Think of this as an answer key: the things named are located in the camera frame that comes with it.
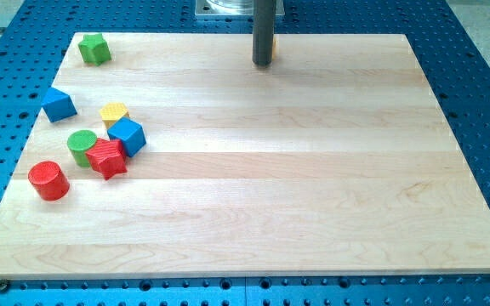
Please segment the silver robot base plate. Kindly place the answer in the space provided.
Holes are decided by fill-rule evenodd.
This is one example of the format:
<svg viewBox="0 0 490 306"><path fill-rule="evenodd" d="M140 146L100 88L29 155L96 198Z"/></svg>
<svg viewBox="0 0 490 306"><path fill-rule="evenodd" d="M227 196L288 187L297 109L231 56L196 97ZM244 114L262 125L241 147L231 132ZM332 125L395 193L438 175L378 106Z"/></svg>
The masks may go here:
<svg viewBox="0 0 490 306"><path fill-rule="evenodd" d="M252 16L253 0L194 0L195 16Z"/></svg>

